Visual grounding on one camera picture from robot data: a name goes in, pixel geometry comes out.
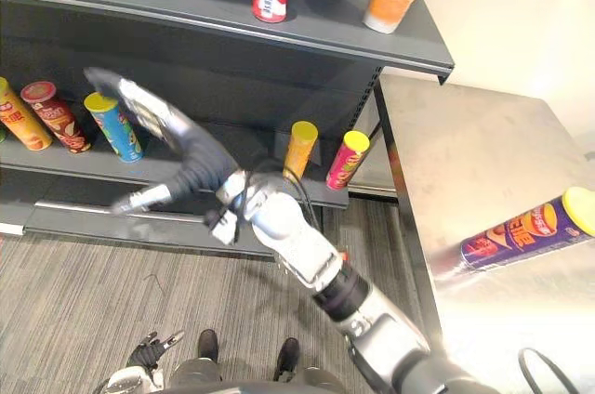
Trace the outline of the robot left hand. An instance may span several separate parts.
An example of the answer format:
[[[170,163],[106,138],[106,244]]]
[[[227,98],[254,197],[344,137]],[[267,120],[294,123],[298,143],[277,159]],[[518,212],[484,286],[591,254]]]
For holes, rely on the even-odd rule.
[[[185,332],[179,330],[171,336],[160,340],[153,331],[141,339],[126,362],[127,367],[139,366],[147,371],[155,370],[163,355],[182,340]]]

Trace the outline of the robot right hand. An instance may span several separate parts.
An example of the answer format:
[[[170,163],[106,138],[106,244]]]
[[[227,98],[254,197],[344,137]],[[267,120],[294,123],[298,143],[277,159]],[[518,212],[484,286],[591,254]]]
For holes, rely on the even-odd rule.
[[[134,121],[181,156],[176,174],[119,199],[112,204],[113,214],[146,211],[199,190],[217,191],[239,170],[235,159],[207,130],[153,92],[106,69],[88,67],[84,74],[102,96],[117,99]]]

